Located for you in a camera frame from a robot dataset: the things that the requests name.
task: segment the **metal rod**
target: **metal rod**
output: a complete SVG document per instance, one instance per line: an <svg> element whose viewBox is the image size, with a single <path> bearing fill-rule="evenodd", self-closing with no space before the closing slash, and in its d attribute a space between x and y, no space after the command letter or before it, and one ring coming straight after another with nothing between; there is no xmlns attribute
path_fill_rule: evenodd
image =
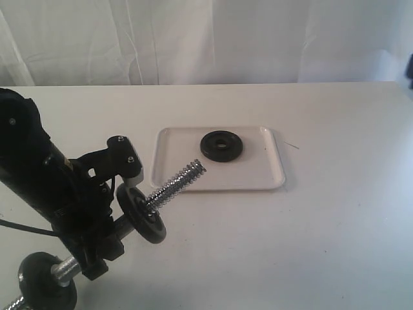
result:
<svg viewBox="0 0 413 310"><path fill-rule="evenodd" d="M186 186L197 180L204 172L206 172L206 170L199 160L194 160L183 170L179 171L171 180L168 180L160 189L148 196L145 200L147 209L150 212L158 210ZM120 216L115 221L115 227L119 239L123 239L134 230L125 215ZM59 265L54 265L50 270L56 282L62 287L68 286L71 279L81 271L79 262L73 256L69 256ZM32 310L32 308L25 303L23 296L19 296L11 304L3 308L3 310Z"/></svg>

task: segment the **white tray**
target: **white tray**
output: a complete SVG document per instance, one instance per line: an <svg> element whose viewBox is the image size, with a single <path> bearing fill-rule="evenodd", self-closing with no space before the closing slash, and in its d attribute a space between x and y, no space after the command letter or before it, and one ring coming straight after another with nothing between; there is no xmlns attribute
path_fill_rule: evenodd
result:
<svg viewBox="0 0 413 310"><path fill-rule="evenodd" d="M243 141L243 152L234 161L218 163L204 157L199 149L203 136L227 130ZM165 128L157 136L151 185L160 187L177 171L199 159L206 173L187 191L264 190L280 187L285 175L277 145L266 127L187 127Z"/></svg>

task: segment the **table surface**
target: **table surface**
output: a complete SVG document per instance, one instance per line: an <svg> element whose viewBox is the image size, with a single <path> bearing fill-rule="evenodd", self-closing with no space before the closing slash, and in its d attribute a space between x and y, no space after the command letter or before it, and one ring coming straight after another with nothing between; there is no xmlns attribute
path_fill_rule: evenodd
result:
<svg viewBox="0 0 413 310"><path fill-rule="evenodd" d="M412 309L413 102L395 83L15 90L34 99L69 158L122 134L149 169L165 127L276 131L282 188L178 196L161 213L163 243L133 232L108 273L76 277L76 309ZM140 188L152 190L148 178ZM49 228L3 185L0 208ZM6 305L26 255L68 251L57 238L0 232Z"/></svg>

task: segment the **white backdrop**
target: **white backdrop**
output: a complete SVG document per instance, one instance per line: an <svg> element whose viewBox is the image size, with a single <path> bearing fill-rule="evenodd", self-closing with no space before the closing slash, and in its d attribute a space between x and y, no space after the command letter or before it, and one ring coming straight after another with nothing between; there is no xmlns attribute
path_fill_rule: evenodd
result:
<svg viewBox="0 0 413 310"><path fill-rule="evenodd" d="M0 0L0 85L403 80L410 0Z"/></svg>

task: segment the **black disc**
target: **black disc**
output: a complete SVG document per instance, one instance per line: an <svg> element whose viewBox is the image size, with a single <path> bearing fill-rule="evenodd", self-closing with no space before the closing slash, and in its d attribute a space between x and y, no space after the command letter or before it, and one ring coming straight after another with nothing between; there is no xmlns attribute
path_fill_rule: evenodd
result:
<svg viewBox="0 0 413 310"><path fill-rule="evenodd" d="M77 293L74 281L71 280L67 287L61 287L50 273L52 266L60 263L60 259L44 252L33 253L21 262L20 290L32 309L75 309Z"/></svg>
<svg viewBox="0 0 413 310"><path fill-rule="evenodd" d="M125 216L132 226L150 243L161 243L166 237L166 228L158 212L151 214L143 205L145 195L135 187L121 184L116 197Z"/></svg>
<svg viewBox="0 0 413 310"><path fill-rule="evenodd" d="M239 136L224 130L205 135L199 147L206 158L221 163L232 161L243 152L243 142Z"/></svg>

